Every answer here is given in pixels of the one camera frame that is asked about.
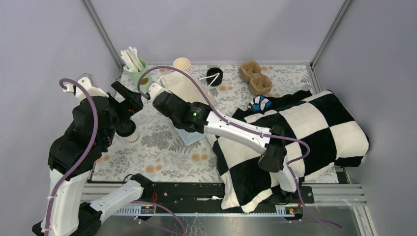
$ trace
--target checkered blanket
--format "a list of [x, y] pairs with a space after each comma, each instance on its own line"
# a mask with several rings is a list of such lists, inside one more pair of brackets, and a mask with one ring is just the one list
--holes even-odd
[[[367, 136], [331, 91], [313, 96], [305, 91], [281, 98], [258, 96], [247, 111], [238, 109], [233, 118], [261, 127], [279, 125], [285, 136], [308, 143], [310, 155], [291, 164], [305, 181], [320, 177], [333, 165], [358, 166], [369, 149]], [[274, 175], [258, 167], [258, 153], [222, 137], [207, 138], [225, 184], [222, 209], [240, 207], [251, 212], [270, 197], [271, 188], [279, 183]], [[285, 148], [289, 160], [306, 152], [297, 142], [287, 141]]]

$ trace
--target green cup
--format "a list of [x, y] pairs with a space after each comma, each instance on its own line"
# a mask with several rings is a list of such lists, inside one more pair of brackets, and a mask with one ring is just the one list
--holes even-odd
[[[139, 59], [139, 61], [141, 62], [142, 66], [144, 67], [144, 69], [142, 71], [137, 72], [137, 73], [132, 73], [132, 72], [129, 72], [129, 71], [125, 71], [126, 74], [129, 76], [129, 78], [132, 80], [133, 84], [135, 85], [135, 88], [138, 87], [138, 82], [139, 82], [140, 77], [145, 73], [145, 71], [148, 70], [148, 64], [146, 63], [146, 61], [144, 61], [142, 59]], [[152, 77], [149, 73], [142, 79], [142, 82], [140, 84], [141, 91], [146, 93], [146, 91], [147, 91], [147, 89], [148, 89], [148, 87], [151, 83], [152, 83]]]

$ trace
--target gray wall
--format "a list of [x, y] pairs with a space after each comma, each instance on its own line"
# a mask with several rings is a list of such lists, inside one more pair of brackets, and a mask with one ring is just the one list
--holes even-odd
[[368, 133], [361, 183], [381, 236], [416, 235], [417, 1], [354, 1], [319, 61], [331, 89]]
[[49, 191], [49, 147], [76, 98], [58, 85], [88, 72], [104, 89], [118, 69], [79, 0], [0, 1], [0, 235], [28, 236]]
[[115, 48], [150, 63], [309, 62], [343, 0], [92, 0]]

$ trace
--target gray leaf pattern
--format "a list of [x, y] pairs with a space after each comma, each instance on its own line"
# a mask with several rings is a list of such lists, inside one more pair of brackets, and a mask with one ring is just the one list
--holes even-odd
[[[192, 76], [206, 76], [209, 68], [220, 67], [223, 81], [209, 91], [218, 102], [216, 109], [232, 115], [237, 108], [246, 109], [247, 103], [254, 97], [248, 84], [239, 74], [239, 65], [193, 65]], [[272, 80], [273, 88], [267, 96], [280, 97], [292, 94], [300, 89], [311, 90], [310, 78], [305, 65], [261, 65], [262, 73]], [[154, 70], [154, 81], [170, 71]], [[119, 81], [127, 88], [137, 91], [132, 81], [122, 75]], [[120, 94], [117, 101], [122, 101]], [[108, 153], [96, 161], [92, 180], [122, 181], [127, 174], [141, 173], [152, 181], [171, 182], [221, 182], [217, 171], [217, 157], [211, 150], [206, 138], [186, 146], [173, 125], [143, 99], [144, 108], [132, 117], [140, 132], [140, 142], [131, 144], [115, 136]], [[336, 172], [333, 169], [313, 182], [335, 183]]]

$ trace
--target purple cable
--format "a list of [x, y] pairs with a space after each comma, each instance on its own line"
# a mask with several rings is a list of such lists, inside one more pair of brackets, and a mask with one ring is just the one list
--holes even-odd
[[152, 225], [152, 226], [155, 226], [155, 227], [157, 227], [157, 228], [160, 228], [160, 229], [162, 229], [162, 230], [165, 230], [165, 231], [168, 231], [168, 232], [170, 232], [170, 233], [173, 233], [173, 234], [176, 234], [176, 235], [184, 235], [185, 234], [185, 226], [184, 226], [184, 224], [182, 223], [182, 221], [178, 218], [178, 216], [177, 215], [175, 215], [175, 213], [173, 213], [172, 211], [170, 211], [168, 208], [166, 208], [166, 207], [164, 207], [163, 205], [160, 205], [160, 204], [158, 204], [158, 203], [150, 203], [150, 202], [143, 202], [143, 201], [133, 201], [133, 203], [143, 203], [143, 204], [149, 204], [149, 205], [152, 205], [152, 206], [155, 206], [155, 207], [160, 207], [160, 208], [162, 208], [162, 209], [164, 209], [164, 210], [166, 210], [168, 213], [170, 213], [178, 222], [179, 222], [179, 224], [181, 225], [181, 227], [182, 227], [182, 233], [178, 233], [178, 232], [175, 232], [175, 231], [173, 231], [173, 230], [170, 230], [170, 229], [168, 229], [168, 228], [165, 228], [165, 227], [162, 227], [162, 226], [160, 226], [160, 225], [157, 225], [157, 224], [154, 224], [154, 223], [151, 223], [151, 222], [148, 222], [148, 221], [145, 221], [145, 220], [141, 220], [140, 222], [143, 222], [143, 223], [145, 223], [145, 224], [148, 224], [148, 225]]
[[[140, 90], [140, 87], [139, 87], [139, 85], [141, 84], [141, 82], [142, 82], [142, 79], [148, 74], [148, 73], [150, 73], [151, 71], [153, 71], [153, 70], [156, 70], [156, 69], [170, 69], [170, 70], [174, 70], [174, 71], [177, 71], [177, 72], [179, 72], [179, 73], [181, 73], [182, 75], [184, 75], [185, 77], [187, 77], [194, 85], [195, 85], [195, 87], [198, 89], [198, 91], [200, 91], [200, 93], [201, 93], [201, 95], [203, 96], [203, 98], [204, 98], [204, 100], [207, 102], [207, 104], [210, 106], [210, 108], [213, 110], [213, 112], [222, 120], [222, 121], [224, 121], [224, 122], [227, 122], [227, 123], [229, 123], [230, 125], [233, 125], [233, 126], [235, 126], [235, 127], [237, 127], [237, 128], [240, 128], [240, 129], [242, 129], [242, 130], [244, 130], [244, 131], [247, 131], [247, 132], [249, 132], [249, 133], [252, 133], [252, 134], [256, 134], [256, 135], [260, 135], [260, 136], [262, 136], [262, 133], [261, 132], [257, 132], [257, 131], [253, 131], [253, 130], [251, 130], [251, 129], [248, 129], [248, 128], [246, 128], [246, 127], [244, 127], [244, 126], [241, 126], [241, 125], [239, 125], [239, 124], [236, 124], [236, 123], [233, 123], [233, 122], [229, 122], [225, 117], [223, 117], [215, 108], [214, 108], [214, 106], [213, 106], [213, 104], [210, 102], [210, 100], [209, 100], [209, 98], [206, 96], [206, 94], [203, 92], [203, 90], [200, 88], [200, 86], [197, 84], [197, 82], [190, 76], [190, 75], [188, 75], [188, 74], [186, 74], [185, 72], [183, 72], [182, 70], [180, 70], [180, 69], [177, 69], [177, 68], [174, 68], [174, 67], [171, 67], [171, 66], [166, 66], [166, 65], [159, 65], [159, 66], [155, 66], [155, 67], [153, 67], [153, 68], [151, 68], [151, 69], [149, 69], [149, 70], [147, 70], [147, 71], [145, 71], [145, 73], [143, 73], [142, 74], [142, 76], [139, 78], [139, 81], [138, 81], [138, 91], [139, 91], [139, 93], [141, 94], [141, 95], [143, 95], [144, 97], [147, 97], [147, 95], [145, 94], [145, 93], [143, 93], [141, 90]], [[299, 143], [299, 144], [301, 144], [301, 145], [303, 145], [303, 146], [305, 146], [305, 148], [306, 148], [306, 152], [305, 152], [305, 154], [304, 155], [302, 155], [301, 157], [298, 157], [298, 158], [295, 158], [295, 159], [293, 159], [293, 160], [290, 160], [290, 161], [288, 161], [287, 162], [287, 166], [288, 166], [288, 168], [289, 168], [289, 170], [290, 170], [290, 172], [291, 172], [291, 175], [293, 176], [293, 178], [294, 178], [294, 181], [296, 182], [296, 187], [297, 187], [297, 191], [298, 191], [298, 195], [299, 195], [299, 198], [300, 198], [300, 201], [301, 201], [301, 203], [302, 203], [302, 205], [303, 205], [303, 207], [307, 210], [307, 212], [317, 221], [317, 222], [319, 222], [319, 223], [321, 223], [321, 224], [323, 224], [324, 226], [326, 226], [326, 227], [328, 227], [328, 228], [331, 228], [331, 229], [334, 229], [334, 230], [339, 230], [339, 231], [341, 231], [341, 230], [343, 230], [343, 227], [342, 226], [340, 226], [339, 224], [337, 224], [337, 223], [335, 223], [335, 222], [331, 222], [331, 221], [327, 221], [327, 220], [321, 220], [321, 219], [318, 219], [316, 216], [314, 216], [311, 212], [310, 212], [310, 210], [307, 208], [307, 206], [305, 205], [305, 203], [304, 203], [304, 200], [302, 199], [302, 196], [301, 196], [301, 190], [300, 190], [300, 188], [299, 188], [299, 186], [298, 186], [298, 182], [296, 181], [296, 175], [295, 175], [295, 173], [294, 173], [294, 171], [293, 171], [293, 169], [290, 167], [290, 164], [291, 163], [293, 163], [293, 162], [296, 162], [296, 161], [299, 161], [299, 160], [302, 160], [302, 159], [304, 159], [306, 156], [308, 156], [309, 154], [310, 154], [310, 146], [306, 143], [306, 142], [304, 142], [304, 141], [301, 141], [301, 140], [298, 140], [298, 139], [294, 139], [294, 138], [290, 138], [290, 137], [285, 137], [285, 136], [279, 136], [279, 135], [273, 135], [273, 134], [264, 134], [264, 136], [265, 137], [269, 137], [269, 138], [275, 138], [275, 139], [282, 139], [282, 140], [288, 140], [288, 141], [293, 141], [293, 142], [297, 142], [297, 143]], [[328, 225], [328, 224], [326, 224], [325, 222], [330, 222], [331, 224], [333, 224], [333, 225], [335, 225], [336, 227], [334, 227], [334, 226], [331, 226], [331, 225]]]
[[[87, 92], [87, 90], [84, 87], [82, 87], [81, 84], [79, 84], [76, 81], [71, 80], [71, 79], [61, 79], [60, 80], [60, 86], [63, 89], [66, 89], [66, 86], [64, 85], [64, 82], [71, 83], [71, 84], [75, 85], [86, 96], [88, 102], [90, 103], [91, 110], [92, 110], [93, 128], [92, 128], [92, 134], [91, 134], [90, 142], [87, 145], [86, 150], [83, 152], [83, 154], [81, 155], [80, 159], [78, 159], [78, 161], [58, 180], [58, 182], [56, 183], [55, 187], [52, 189], [51, 196], [56, 196], [57, 195], [58, 189], [61, 186], [61, 184], [84, 161], [84, 159], [86, 158], [86, 156], [88, 155], [88, 153], [90, 152], [90, 150], [91, 150], [91, 148], [92, 148], [92, 146], [94, 144], [94, 140], [95, 140], [95, 137], [97, 136], [97, 130], [98, 130], [98, 114], [97, 114], [97, 109], [95, 107], [95, 104], [94, 104], [91, 96]], [[51, 213], [52, 213], [52, 207], [54, 205], [54, 200], [55, 200], [55, 198], [51, 198], [49, 200], [48, 207], [46, 209], [46, 216], [45, 216], [45, 228], [46, 229], [49, 229], [49, 227], [50, 227]], [[44, 236], [48, 236], [48, 235], [49, 235], [49, 230], [45, 231]]]

